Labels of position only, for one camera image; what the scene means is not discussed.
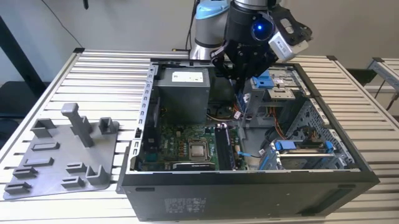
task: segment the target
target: metal slatted table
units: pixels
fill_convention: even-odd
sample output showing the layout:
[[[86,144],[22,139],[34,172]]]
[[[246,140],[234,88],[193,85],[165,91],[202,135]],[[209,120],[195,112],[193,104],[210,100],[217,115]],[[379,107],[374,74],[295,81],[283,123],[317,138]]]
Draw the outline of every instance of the metal slatted table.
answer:
[[[378,58],[373,59],[369,69],[382,76],[386,82],[399,92],[399,59],[395,58]]]
[[[38,118],[57,125],[69,120],[59,110],[78,102],[90,120],[113,117],[122,124],[114,157],[113,184],[102,191],[0,199],[0,221],[14,224],[139,223],[125,195],[115,192],[123,152],[134,138],[139,104],[151,57],[187,58],[186,52],[86,50],[69,59],[51,86],[0,150],[0,195],[19,165]],[[338,61],[325,56],[299,56],[301,63],[341,125],[381,178],[381,184],[326,218],[218,220],[207,223],[329,223],[377,224],[399,222],[399,124]]]

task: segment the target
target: gray plastic tray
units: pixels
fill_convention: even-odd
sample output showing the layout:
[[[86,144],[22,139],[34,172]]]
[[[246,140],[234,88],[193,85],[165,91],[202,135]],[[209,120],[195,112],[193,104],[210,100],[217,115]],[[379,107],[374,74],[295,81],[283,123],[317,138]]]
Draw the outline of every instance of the gray plastic tray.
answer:
[[[62,110],[75,126],[55,126],[51,119],[37,121],[31,129],[35,138],[6,186],[4,199],[101,190],[110,186],[119,123],[111,118],[89,123],[87,118],[79,116],[78,108],[78,104],[66,104]],[[94,143],[91,147],[85,146],[82,134],[86,134],[86,143]]]

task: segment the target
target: motherboard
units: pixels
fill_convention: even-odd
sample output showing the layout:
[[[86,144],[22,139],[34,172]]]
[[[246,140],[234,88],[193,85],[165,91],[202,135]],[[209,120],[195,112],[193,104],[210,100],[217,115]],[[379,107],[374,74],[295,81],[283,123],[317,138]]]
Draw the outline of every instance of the motherboard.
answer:
[[[213,126],[162,126],[159,152],[146,152],[143,171],[219,170],[221,142],[217,142],[215,129]],[[226,142],[230,143],[235,162],[233,169],[245,169],[245,160],[238,156],[241,142],[237,127],[227,132],[230,139]]]

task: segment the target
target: black cable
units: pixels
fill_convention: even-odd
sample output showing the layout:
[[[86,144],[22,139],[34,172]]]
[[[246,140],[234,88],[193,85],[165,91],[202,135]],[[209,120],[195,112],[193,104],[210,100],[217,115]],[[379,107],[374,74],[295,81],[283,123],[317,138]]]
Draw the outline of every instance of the black cable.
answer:
[[[75,38],[75,36],[73,35],[73,33],[70,32],[70,30],[66,28],[65,24],[62,23],[62,20],[59,19],[58,15],[55,14],[55,12],[53,11],[51,7],[49,6],[49,4],[45,2],[45,0],[42,0],[42,2],[45,3],[45,5],[49,7],[51,13],[55,15],[59,23],[62,24],[62,27],[65,28],[65,30],[70,33],[70,35],[74,37],[74,39],[77,40],[79,46],[83,48],[81,42],[78,41],[78,39]]]
[[[391,109],[391,107],[393,107],[393,105],[394,105],[394,102],[395,102],[395,100],[391,100],[391,102],[390,102],[390,104],[389,104],[389,107],[387,107],[387,111]]]
[[[381,88],[379,88],[379,90],[377,91],[377,94],[375,94],[375,96],[374,96],[375,99],[377,99],[377,96],[378,96],[379,93],[381,93],[381,89],[382,89],[382,87],[383,87],[385,84],[386,84],[386,80],[382,82],[382,84],[381,84]]]
[[[201,3],[201,0],[194,0],[194,5],[193,5],[193,12],[191,12],[191,21],[190,21],[190,28],[187,32],[187,38],[186,38],[186,50],[189,50],[187,44],[190,43],[190,49],[193,49],[193,44],[191,44],[191,28],[193,28],[193,23],[194,23],[194,16],[197,12],[197,7]]]

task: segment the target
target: white wall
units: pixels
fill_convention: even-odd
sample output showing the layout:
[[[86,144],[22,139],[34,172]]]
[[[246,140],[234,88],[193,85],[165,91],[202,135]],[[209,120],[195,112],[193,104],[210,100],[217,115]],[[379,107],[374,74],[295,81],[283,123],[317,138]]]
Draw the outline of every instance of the white wall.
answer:
[[[193,0],[46,0],[90,49],[185,48]],[[373,56],[399,57],[398,0],[286,0],[314,30],[309,55],[335,55],[366,68]],[[78,44],[41,0],[0,0],[0,15],[42,78],[50,81]],[[0,83],[21,77],[0,52]]]

